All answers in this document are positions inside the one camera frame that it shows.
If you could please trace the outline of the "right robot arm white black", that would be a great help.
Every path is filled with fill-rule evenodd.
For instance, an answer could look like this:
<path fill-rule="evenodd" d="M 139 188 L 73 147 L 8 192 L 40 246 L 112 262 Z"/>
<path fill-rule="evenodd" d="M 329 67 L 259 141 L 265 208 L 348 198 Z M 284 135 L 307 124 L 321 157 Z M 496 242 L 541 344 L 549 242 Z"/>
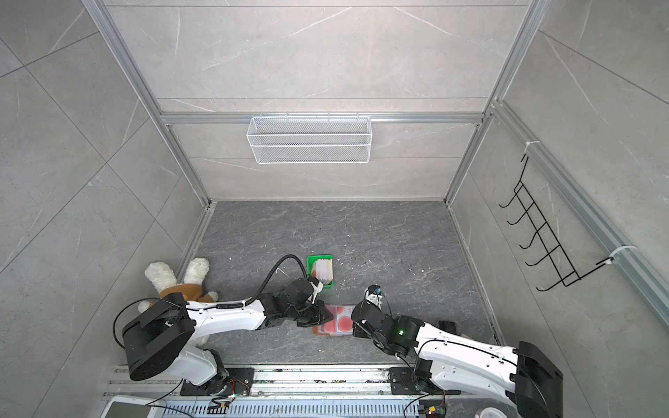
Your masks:
<path fill-rule="evenodd" d="M 514 348 L 473 341 L 417 318 L 394 318 L 370 301 L 355 306 L 352 320 L 384 353 L 416 357 L 411 388 L 484 395 L 514 406 L 522 417 L 564 415 L 564 376 L 529 342 Z"/>

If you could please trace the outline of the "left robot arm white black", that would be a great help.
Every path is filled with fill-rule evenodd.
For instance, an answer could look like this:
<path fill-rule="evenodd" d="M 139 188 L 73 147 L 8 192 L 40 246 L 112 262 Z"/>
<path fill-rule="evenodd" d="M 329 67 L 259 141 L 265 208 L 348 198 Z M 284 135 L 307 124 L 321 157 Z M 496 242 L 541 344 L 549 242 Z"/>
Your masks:
<path fill-rule="evenodd" d="M 257 294 L 247 301 L 187 301 L 169 294 L 122 328 L 129 377 L 144 381 L 170 374 L 201 386 L 224 372 L 220 356 L 197 347 L 198 339 L 232 331 L 278 327 L 292 320 L 298 327 L 316 327 L 334 319 L 318 299 L 322 284 L 295 280 L 278 294 Z"/>

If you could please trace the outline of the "green plastic card tray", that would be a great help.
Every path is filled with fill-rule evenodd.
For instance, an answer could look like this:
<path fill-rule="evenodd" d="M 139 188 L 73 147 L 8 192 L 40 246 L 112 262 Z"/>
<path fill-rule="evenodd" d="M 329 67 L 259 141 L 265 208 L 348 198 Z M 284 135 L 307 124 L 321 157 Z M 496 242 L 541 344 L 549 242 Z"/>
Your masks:
<path fill-rule="evenodd" d="M 334 264 L 332 255 L 310 255 L 307 259 L 308 273 L 319 280 L 324 288 L 334 284 Z"/>

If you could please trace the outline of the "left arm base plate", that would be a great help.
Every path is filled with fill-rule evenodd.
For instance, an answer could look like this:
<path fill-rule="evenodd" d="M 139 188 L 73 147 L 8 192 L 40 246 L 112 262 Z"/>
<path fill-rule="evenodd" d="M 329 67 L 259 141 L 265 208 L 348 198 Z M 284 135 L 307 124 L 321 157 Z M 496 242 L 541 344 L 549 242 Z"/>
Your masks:
<path fill-rule="evenodd" d="M 248 395 L 254 384 L 253 367 L 233 367 L 225 377 L 214 376 L 212 380 L 195 386 L 185 381 L 180 389 L 181 396 L 223 396 Z"/>

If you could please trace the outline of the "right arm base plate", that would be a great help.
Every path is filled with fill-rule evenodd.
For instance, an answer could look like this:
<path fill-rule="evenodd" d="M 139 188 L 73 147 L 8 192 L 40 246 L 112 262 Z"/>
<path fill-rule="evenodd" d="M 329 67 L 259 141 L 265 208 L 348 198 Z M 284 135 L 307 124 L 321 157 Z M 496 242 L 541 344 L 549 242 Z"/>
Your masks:
<path fill-rule="evenodd" d="M 461 390 L 444 390 L 429 381 L 415 377 L 409 367 L 390 367 L 388 381 L 392 395 L 461 395 Z"/>

